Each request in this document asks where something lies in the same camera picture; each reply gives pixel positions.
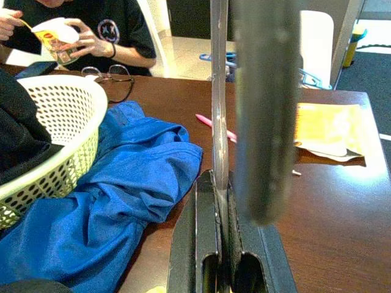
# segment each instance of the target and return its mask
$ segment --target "hand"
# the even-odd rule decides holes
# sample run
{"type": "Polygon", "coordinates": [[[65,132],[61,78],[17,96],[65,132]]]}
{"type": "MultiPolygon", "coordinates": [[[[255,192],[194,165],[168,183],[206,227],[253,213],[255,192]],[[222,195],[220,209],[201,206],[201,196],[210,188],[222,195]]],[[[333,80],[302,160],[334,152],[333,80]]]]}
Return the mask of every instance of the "hand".
{"type": "Polygon", "coordinates": [[[109,57],[112,55],[111,43],[98,38],[85,23],[77,18],[67,18],[64,22],[69,26],[77,26],[80,28],[79,40],[74,44],[66,44],[61,46],[60,50],[79,48],[77,52],[71,54],[71,57],[81,57],[87,54],[92,54],[96,57],[109,57]]]}
{"type": "Polygon", "coordinates": [[[24,24],[18,20],[22,17],[23,12],[20,10],[10,10],[6,8],[0,9],[0,40],[7,41],[13,35],[15,26],[23,26],[24,24]]]}

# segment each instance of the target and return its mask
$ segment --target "black cloth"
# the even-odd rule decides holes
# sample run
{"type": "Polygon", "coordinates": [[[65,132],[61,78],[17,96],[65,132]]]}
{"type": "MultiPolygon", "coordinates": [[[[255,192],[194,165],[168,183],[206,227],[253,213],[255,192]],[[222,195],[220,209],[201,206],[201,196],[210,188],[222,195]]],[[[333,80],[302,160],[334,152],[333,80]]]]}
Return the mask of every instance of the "black cloth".
{"type": "Polygon", "coordinates": [[[0,286],[0,293],[72,293],[72,291],[55,281],[34,279],[0,286]]]}
{"type": "MultiPolygon", "coordinates": [[[[73,0],[53,9],[35,0],[5,0],[4,8],[21,10],[23,19],[30,26],[57,17],[79,18],[97,37],[120,46],[134,47],[146,58],[156,57],[147,23],[136,0],[73,0]]],[[[41,43],[25,26],[15,27],[13,36],[3,44],[9,48],[40,54],[41,43]]],[[[81,70],[86,66],[94,66],[102,72],[108,72],[113,64],[118,62],[88,54],[66,67],[81,70]]],[[[130,74],[151,75],[147,68],[123,65],[130,74]]]]}
{"type": "Polygon", "coordinates": [[[0,184],[61,149],[36,118],[37,106],[16,79],[0,69],[0,184]]]}

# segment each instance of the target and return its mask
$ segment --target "black phone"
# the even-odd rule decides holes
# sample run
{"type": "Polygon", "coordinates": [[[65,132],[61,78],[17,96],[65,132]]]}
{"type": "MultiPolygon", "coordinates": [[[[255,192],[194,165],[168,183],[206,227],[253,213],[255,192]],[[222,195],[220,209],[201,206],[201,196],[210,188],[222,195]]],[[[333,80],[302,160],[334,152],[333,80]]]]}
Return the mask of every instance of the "black phone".
{"type": "Polygon", "coordinates": [[[55,61],[39,61],[30,64],[25,70],[15,75],[16,79],[31,78],[52,72],[57,67],[55,61]]]}

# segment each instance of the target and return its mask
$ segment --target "t-shirt logo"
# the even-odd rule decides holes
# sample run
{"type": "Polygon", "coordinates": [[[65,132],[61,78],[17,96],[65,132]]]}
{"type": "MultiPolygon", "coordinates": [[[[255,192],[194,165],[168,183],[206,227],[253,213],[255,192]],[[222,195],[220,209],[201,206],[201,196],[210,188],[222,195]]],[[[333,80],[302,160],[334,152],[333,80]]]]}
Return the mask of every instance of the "t-shirt logo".
{"type": "Polygon", "coordinates": [[[120,40],[120,31],[118,26],[112,20],[102,20],[98,24],[99,37],[102,40],[117,44],[120,40]]]}

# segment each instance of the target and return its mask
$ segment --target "person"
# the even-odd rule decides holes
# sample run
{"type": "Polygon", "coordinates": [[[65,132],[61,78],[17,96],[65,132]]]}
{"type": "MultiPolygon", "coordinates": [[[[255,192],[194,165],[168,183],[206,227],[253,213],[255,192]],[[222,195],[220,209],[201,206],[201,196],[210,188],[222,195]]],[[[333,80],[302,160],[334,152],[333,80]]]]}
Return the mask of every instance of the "person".
{"type": "Polygon", "coordinates": [[[40,54],[41,43],[20,18],[33,27],[57,17],[79,30],[79,41],[66,45],[78,49],[72,57],[79,59],[67,69],[93,66],[108,72],[119,63],[130,74],[150,75],[156,53],[136,0],[5,0],[0,9],[0,60],[5,62],[12,48],[40,54]]]}

